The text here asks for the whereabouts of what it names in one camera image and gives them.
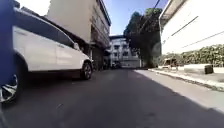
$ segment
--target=sidewalk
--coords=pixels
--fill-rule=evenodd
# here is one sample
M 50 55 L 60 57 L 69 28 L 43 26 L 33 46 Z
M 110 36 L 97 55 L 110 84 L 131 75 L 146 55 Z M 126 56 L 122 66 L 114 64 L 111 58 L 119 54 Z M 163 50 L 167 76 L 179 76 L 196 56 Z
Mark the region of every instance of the sidewalk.
M 162 75 L 166 75 L 172 78 L 181 79 L 186 82 L 199 84 L 213 90 L 224 91 L 224 74 L 213 73 L 213 74 L 195 74 L 185 73 L 184 71 L 176 70 L 161 70 L 161 69 L 148 69 L 149 71 L 156 72 Z

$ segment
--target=white car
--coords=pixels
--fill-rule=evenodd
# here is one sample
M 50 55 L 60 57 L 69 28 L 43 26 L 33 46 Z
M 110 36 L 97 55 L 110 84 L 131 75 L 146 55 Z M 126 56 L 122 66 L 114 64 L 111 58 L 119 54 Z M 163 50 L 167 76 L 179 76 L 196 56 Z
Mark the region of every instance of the white car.
M 80 71 L 83 79 L 92 75 L 92 61 L 60 29 L 45 20 L 15 8 L 13 47 L 16 73 L 0 89 L 1 102 L 12 101 L 19 94 L 27 75 L 39 72 Z

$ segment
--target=car wheel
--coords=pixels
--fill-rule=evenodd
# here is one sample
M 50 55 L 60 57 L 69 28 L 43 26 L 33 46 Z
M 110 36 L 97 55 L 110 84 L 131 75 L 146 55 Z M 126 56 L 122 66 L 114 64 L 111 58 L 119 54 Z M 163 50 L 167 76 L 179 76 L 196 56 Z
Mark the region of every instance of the car wheel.
M 0 88 L 0 97 L 1 103 L 7 104 L 11 103 L 12 101 L 16 100 L 19 92 L 21 84 L 23 83 L 23 74 L 21 72 L 21 68 L 16 65 L 15 74 L 9 80 L 9 82 Z
M 81 78 L 84 80 L 91 79 L 92 76 L 92 68 L 90 63 L 84 63 L 81 70 Z

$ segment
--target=car window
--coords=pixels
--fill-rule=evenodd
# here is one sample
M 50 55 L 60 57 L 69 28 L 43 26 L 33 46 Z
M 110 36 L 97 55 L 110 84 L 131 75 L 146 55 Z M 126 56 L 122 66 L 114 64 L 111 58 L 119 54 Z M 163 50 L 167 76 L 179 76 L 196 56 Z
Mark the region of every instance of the car window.
M 74 43 L 63 32 L 58 30 L 59 42 L 71 48 L 74 48 Z
M 22 12 L 16 11 L 15 25 L 39 36 L 46 37 L 54 41 L 60 41 L 57 34 L 58 30 L 56 28 Z

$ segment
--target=bush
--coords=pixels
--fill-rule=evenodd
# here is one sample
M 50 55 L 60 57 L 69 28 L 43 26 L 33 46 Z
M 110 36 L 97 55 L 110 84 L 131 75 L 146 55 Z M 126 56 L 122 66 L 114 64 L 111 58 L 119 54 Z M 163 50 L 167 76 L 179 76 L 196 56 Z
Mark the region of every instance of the bush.
M 165 58 L 175 58 L 179 65 L 186 64 L 212 64 L 215 67 L 224 66 L 224 45 L 203 47 L 200 50 L 183 52 L 181 54 L 169 53 L 160 57 L 159 65 L 163 65 Z

